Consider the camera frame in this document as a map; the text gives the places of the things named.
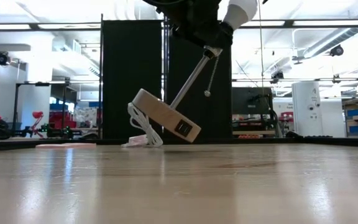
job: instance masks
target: red chair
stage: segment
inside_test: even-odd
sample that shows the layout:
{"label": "red chair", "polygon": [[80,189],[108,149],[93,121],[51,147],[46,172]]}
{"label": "red chair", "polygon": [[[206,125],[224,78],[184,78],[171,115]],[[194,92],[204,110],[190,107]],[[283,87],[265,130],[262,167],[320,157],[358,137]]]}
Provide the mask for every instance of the red chair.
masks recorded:
{"label": "red chair", "polygon": [[32,131],[34,134],[40,136],[40,138],[44,138],[44,136],[43,136],[42,134],[40,134],[40,133],[38,132],[38,129],[37,129],[38,123],[40,123],[41,119],[44,117],[44,112],[42,112],[42,111],[33,112],[33,113],[32,113],[32,116],[33,116],[36,120],[35,120],[35,123],[33,124],[33,126],[31,126],[31,131]]}

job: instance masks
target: black metal frame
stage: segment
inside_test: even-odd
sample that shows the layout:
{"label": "black metal frame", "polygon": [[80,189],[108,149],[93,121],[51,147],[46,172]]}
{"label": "black metal frame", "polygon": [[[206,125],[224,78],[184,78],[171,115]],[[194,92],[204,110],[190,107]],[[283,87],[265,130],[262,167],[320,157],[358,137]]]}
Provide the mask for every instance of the black metal frame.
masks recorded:
{"label": "black metal frame", "polygon": [[[358,25],[295,25],[295,22],[324,22],[324,21],[358,21],[358,19],[263,19],[263,20],[254,20],[252,22],[260,22],[260,26],[241,26],[239,29],[305,29],[305,28],[316,28],[316,29],[326,29],[326,28],[358,28]],[[282,26],[266,26],[263,25],[264,22],[283,22]],[[17,23],[15,25],[28,25],[30,29],[0,29],[0,32],[34,32],[34,31],[43,31],[43,32],[56,32],[56,31],[100,31],[101,23],[99,22],[82,22],[82,23]],[[42,25],[65,25],[67,28],[60,29],[43,29],[40,28]],[[84,28],[73,28],[75,25],[89,26]]]}
{"label": "black metal frame", "polygon": [[96,122],[98,124],[98,137],[102,139],[102,81],[103,81],[103,14],[101,14],[101,27],[100,27],[100,59],[99,59],[99,107],[97,111]]}
{"label": "black metal frame", "polygon": [[[167,80],[168,80],[168,74],[169,74],[169,36],[170,36],[170,24],[168,22],[168,18],[165,17],[164,21],[163,21],[163,39],[162,39],[162,44],[163,44],[163,55],[164,55],[164,60],[163,60],[163,80],[164,80],[164,86],[162,87],[165,91],[167,89]],[[162,99],[163,101],[167,100],[167,95],[164,95],[164,98]]]}
{"label": "black metal frame", "polygon": [[15,89],[15,102],[14,102],[14,106],[13,106],[13,123],[12,123],[12,133],[15,133],[16,131],[16,121],[17,121],[17,103],[19,101],[19,88],[22,85],[33,85],[33,86],[50,86],[50,85],[63,85],[64,89],[63,89],[63,109],[62,109],[62,113],[63,113],[63,117],[62,117],[62,128],[65,125],[65,113],[66,113],[66,91],[67,88],[70,84],[70,82],[65,82],[65,83],[48,83],[48,82],[39,82],[39,83],[16,83],[16,89]]}

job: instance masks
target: wooden block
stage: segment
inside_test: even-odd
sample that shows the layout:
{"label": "wooden block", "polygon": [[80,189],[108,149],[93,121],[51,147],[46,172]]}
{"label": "wooden block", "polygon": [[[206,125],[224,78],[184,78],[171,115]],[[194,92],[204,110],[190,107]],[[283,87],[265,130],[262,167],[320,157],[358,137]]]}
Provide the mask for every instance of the wooden block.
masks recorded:
{"label": "wooden block", "polygon": [[150,119],[188,142],[193,142],[201,131],[197,124],[144,89],[139,90],[132,103]]}

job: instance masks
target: white power cord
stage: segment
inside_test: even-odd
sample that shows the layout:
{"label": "white power cord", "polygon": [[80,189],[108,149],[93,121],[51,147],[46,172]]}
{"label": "white power cord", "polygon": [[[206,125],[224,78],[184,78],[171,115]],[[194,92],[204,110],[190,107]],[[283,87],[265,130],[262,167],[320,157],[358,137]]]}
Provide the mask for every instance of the white power cord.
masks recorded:
{"label": "white power cord", "polygon": [[134,128],[138,128],[143,130],[146,133],[147,142],[143,140],[135,141],[135,143],[131,143],[131,139],[127,146],[152,146],[152,147],[160,147],[163,144],[161,137],[154,131],[153,127],[149,122],[149,117],[145,116],[140,110],[136,108],[132,103],[128,103],[128,113],[131,116],[129,122]]}

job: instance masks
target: ceiling light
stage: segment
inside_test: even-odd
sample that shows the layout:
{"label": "ceiling light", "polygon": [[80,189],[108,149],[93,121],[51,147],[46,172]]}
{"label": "ceiling light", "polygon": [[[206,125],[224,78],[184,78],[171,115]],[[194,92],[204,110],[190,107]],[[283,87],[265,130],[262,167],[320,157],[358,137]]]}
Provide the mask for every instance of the ceiling light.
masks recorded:
{"label": "ceiling light", "polygon": [[358,26],[358,20],[341,21],[295,21],[294,26]]}
{"label": "ceiling light", "polygon": [[28,24],[0,24],[0,30],[26,30],[31,29]]}
{"label": "ceiling light", "polygon": [[82,101],[82,102],[99,102],[99,100],[98,99],[89,99],[89,100],[79,100],[79,101]]}
{"label": "ceiling light", "polygon": [[100,23],[87,24],[39,24],[41,29],[100,29]]}
{"label": "ceiling light", "polygon": [[242,26],[283,26],[285,21],[249,21]]}
{"label": "ceiling light", "polygon": [[87,81],[70,81],[72,84],[99,84],[99,80],[87,80]]}
{"label": "ceiling light", "polygon": [[[274,98],[274,100],[276,100],[276,99],[292,99],[292,97],[276,97],[276,98]],[[320,97],[320,99],[322,99],[322,100],[326,100],[326,99],[346,100],[346,99],[358,99],[358,96],[326,96],[326,97]]]}
{"label": "ceiling light", "polygon": [[83,48],[100,48],[100,44],[81,44]]}

